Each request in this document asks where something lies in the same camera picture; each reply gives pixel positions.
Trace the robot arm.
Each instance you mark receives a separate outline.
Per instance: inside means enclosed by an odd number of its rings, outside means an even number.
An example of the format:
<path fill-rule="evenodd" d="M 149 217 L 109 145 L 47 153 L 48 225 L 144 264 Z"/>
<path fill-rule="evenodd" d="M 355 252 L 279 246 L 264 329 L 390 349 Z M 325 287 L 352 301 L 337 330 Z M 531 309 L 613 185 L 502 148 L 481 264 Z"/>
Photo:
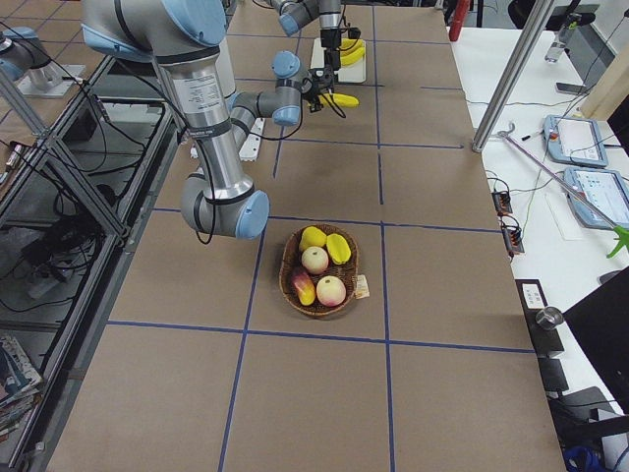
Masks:
<path fill-rule="evenodd" d="M 269 198 L 244 172 L 239 152 L 256 119 L 294 126 L 304 101 L 319 108 L 333 84 L 332 68 L 307 69 L 297 55 L 280 51 L 271 65 L 273 90 L 227 94 L 217 67 L 227 32 L 219 1 L 86 1 L 82 29 L 92 49 L 149 63 L 160 76 L 199 153 L 200 169 L 182 195 L 189 226 L 210 236 L 256 238 L 268 219 Z"/>
<path fill-rule="evenodd" d="M 341 68 L 341 2 L 334 0 L 269 0 L 266 4 L 278 14 L 278 23 L 292 36 L 314 21 L 319 22 L 323 64 L 334 72 Z"/>

